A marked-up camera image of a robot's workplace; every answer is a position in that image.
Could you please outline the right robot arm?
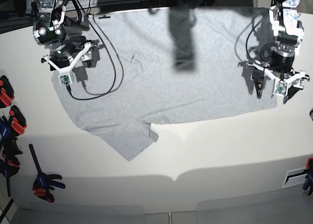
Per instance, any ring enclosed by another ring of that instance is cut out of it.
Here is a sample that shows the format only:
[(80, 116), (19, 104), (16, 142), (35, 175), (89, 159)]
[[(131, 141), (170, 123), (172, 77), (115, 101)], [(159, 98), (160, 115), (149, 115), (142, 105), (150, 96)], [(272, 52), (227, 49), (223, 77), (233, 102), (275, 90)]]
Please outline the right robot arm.
[(49, 50), (47, 59), (42, 58), (41, 62), (51, 61), (51, 71), (68, 67), (88, 42), (91, 48), (75, 66), (95, 67), (98, 42), (83, 35), (91, 26), (83, 17), (78, 0), (39, 0), (32, 3), (32, 13), (34, 40)]

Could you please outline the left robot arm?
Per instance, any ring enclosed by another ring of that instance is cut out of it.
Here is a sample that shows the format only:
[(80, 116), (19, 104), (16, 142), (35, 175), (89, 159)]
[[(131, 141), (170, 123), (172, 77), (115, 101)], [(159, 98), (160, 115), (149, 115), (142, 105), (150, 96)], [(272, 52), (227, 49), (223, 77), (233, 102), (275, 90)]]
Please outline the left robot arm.
[(251, 58), (247, 64), (253, 68), (251, 78), (257, 98), (262, 97), (266, 78), (274, 82), (272, 94), (282, 96), (284, 103), (310, 80), (305, 71), (295, 71), (292, 67), (305, 35), (298, 19), (299, 4), (300, 0), (271, 0), (268, 17), (274, 40), (263, 45), (258, 59)]

